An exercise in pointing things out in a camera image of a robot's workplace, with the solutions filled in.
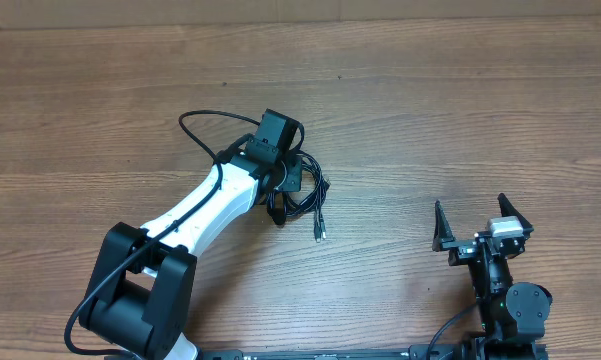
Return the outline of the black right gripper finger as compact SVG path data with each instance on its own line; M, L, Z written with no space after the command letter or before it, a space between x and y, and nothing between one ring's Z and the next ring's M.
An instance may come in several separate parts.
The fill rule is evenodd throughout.
M432 242L432 250L441 252L448 250L451 243L455 241L451 227L446 219L441 202L437 200L434 204L435 210L435 229Z
M504 193L500 193L497 199L503 217L516 217L522 226L524 234L531 234L534 231L533 225L513 206Z

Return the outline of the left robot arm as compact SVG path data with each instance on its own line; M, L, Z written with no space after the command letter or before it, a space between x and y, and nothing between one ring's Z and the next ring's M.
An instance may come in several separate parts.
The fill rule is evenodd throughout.
M120 222L105 235L84 296L64 330L67 349L104 359L197 360L185 334L199 258L256 203L298 187L305 131L266 110L226 149L210 151L207 177L177 205L140 227Z

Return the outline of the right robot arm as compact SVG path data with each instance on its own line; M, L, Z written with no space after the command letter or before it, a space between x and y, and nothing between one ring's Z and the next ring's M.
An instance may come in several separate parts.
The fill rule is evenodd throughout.
M501 215L487 221L483 231L471 239L456 238L439 201L434 205L435 230L432 250L446 252L450 266L467 266L475 303L448 320L427 345L430 359L546 359L545 321L553 303L543 286L513 280L508 261L525 251L533 225L513 206L505 194L498 195ZM439 343L444 332L476 310L480 332L468 332L447 347Z

